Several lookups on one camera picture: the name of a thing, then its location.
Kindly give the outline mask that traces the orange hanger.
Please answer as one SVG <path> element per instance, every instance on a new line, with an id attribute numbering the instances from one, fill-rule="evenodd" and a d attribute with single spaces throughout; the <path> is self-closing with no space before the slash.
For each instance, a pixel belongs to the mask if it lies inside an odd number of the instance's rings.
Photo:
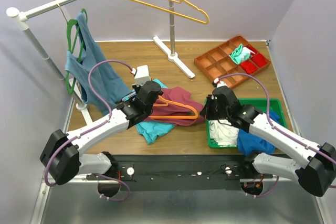
<path id="1" fill-rule="evenodd" d="M 187 110 L 189 110 L 189 113 L 185 112 L 185 111 L 176 111 L 172 114 L 169 115 L 150 115 L 150 118 L 152 119 L 179 119 L 179 120 L 196 120 L 198 118 L 198 111 L 187 104 L 182 104 L 179 102 L 175 102 L 175 101 L 171 101 L 171 100 L 167 100 L 165 98 L 163 98 L 161 95 L 158 98 L 162 103 L 160 104 L 154 104 L 153 107 L 167 107 L 169 105 L 173 105 L 175 107 L 181 107 L 181 108 L 185 108 Z"/>

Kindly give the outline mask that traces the maroon tank top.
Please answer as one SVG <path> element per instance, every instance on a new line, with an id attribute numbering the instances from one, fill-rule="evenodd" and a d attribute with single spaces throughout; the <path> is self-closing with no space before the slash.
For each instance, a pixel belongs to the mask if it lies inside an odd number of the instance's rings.
<path id="1" fill-rule="evenodd" d="M 171 123 L 179 126 L 201 124 L 205 119 L 199 115 L 203 105 L 191 98 L 191 93 L 181 87 L 162 88 L 161 100 L 158 98 L 152 108 L 152 114 L 146 122 Z"/>

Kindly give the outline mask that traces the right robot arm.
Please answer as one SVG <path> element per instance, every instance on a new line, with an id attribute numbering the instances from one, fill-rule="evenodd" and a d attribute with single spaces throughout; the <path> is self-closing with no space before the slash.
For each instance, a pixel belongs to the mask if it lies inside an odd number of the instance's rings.
<path id="1" fill-rule="evenodd" d="M 272 144 L 287 158 L 255 152 L 241 165 L 249 178 L 272 174 L 297 182 L 308 193 L 322 197 L 335 180 L 335 147 L 309 141 L 281 126 L 251 104 L 241 104 L 232 89 L 217 87 L 207 95 L 200 115 L 207 120 L 226 119 L 231 126 Z"/>

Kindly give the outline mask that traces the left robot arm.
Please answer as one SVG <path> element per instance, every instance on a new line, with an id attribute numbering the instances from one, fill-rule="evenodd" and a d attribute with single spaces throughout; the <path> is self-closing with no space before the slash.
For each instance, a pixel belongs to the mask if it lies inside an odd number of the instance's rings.
<path id="1" fill-rule="evenodd" d="M 144 121 L 163 94 L 155 81 L 147 81 L 136 92 L 134 98 L 121 102 L 110 114 L 90 125 L 68 133 L 62 130 L 52 132 L 40 156 L 48 186 L 63 185 L 80 174 L 99 173 L 104 179 L 116 175 L 110 154 L 88 155 L 86 151 L 107 137 Z"/>

